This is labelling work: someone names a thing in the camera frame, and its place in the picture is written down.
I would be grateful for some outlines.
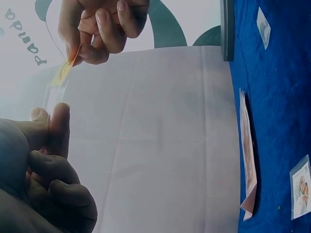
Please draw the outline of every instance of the human hand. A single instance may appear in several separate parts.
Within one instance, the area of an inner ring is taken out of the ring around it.
[[[67,161],[68,106],[58,104],[50,120],[39,108],[32,116],[32,122],[0,119],[0,229],[92,232],[95,201]]]
[[[59,34],[67,45],[69,60],[79,46],[75,65],[98,65],[110,53],[124,49],[126,39],[136,38],[145,26],[150,0],[63,0]]]

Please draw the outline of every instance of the small picture card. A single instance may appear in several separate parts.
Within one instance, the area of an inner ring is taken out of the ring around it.
[[[240,128],[241,142],[243,150],[244,171],[245,171],[245,200],[241,204],[241,209],[245,211],[244,221],[253,216],[255,205],[257,176],[254,160],[253,141],[250,129],[250,121],[246,108],[245,93],[240,90]]]
[[[53,80],[48,84],[45,93],[43,108],[50,114],[52,113],[56,104],[63,101],[63,97],[68,84],[68,75],[70,70],[78,56],[80,47],[77,51],[75,58],[70,61],[65,61],[57,74],[54,76]]]
[[[270,27],[266,17],[264,16],[261,8],[258,9],[257,28],[259,30],[264,49],[267,50],[267,47],[268,47],[269,41],[270,41],[271,27]]]
[[[309,186],[311,185],[309,155],[306,155],[291,171],[292,220],[311,212]]]

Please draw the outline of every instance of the blue fabric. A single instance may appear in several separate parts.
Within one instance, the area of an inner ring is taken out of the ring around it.
[[[271,26],[267,50],[256,24],[259,7]],[[247,93],[259,182],[255,214],[243,222],[240,212],[239,232],[309,233],[311,214],[291,221],[289,172],[311,154],[311,1],[235,0],[230,68],[238,124],[239,88]],[[242,153],[241,180],[242,201]]]

